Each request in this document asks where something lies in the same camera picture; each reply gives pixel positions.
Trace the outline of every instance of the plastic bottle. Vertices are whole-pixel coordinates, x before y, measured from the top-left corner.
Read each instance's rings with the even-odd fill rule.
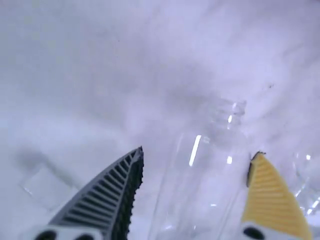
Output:
[[[215,98],[177,141],[164,174],[148,240],[228,239],[250,163],[240,131],[246,102]]]

